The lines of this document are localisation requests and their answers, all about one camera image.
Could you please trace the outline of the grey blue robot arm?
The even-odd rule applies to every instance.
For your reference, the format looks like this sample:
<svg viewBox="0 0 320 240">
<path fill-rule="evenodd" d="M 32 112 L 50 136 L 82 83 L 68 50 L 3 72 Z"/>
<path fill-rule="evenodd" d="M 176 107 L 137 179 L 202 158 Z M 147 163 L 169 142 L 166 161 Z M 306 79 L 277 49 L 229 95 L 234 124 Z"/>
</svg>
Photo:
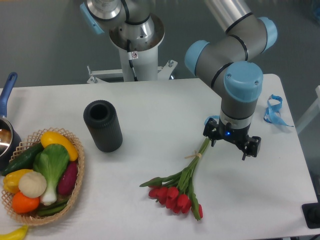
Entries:
<svg viewBox="0 0 320 240">
<path fill-rule="evenodd" d="M 216 44 L 194 42 L 185 66 L 221 97 L 219 120 L 209 119 L 203 134 L 212 143 L 225 140 L 244 157 L 256 157 L 261 138 L 249 128 L 262 92 L 263 73 L 252 58 L 277 40 L 274 22 L 257 18 L 243 0 L 208 0 L 206 5 L 225 32 Z M 108 33 L 118 48 L 126 82 L 158 79 L 158 47 L 165 30 L 147 0 L 85 0 L 80 10 L 96 34 Z"/>
</svg>

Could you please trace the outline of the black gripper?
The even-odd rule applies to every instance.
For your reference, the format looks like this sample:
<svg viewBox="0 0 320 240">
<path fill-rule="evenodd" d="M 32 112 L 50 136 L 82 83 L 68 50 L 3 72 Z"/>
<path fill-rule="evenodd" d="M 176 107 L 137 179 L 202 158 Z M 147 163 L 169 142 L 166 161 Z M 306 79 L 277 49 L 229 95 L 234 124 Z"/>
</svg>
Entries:
<svg viewBox="0 0 320 240">
<path fill-rule="evenodd" d="M 211 147 L 214 147 L 219 140 L 227 141 L 237 146 L 242 150 L 242 160 L 246 157 L 256 158 L 261 145 L 261 138 L 259 136 L 248 135 L 251 124 L 246 127 L 236 128 L 230 122 L 223 123 L 220 119 L 217 122 L 210 118 L 206 125 L 204 125 L 203 135 L 208 137 L 211 141 Z"/>
</svg>

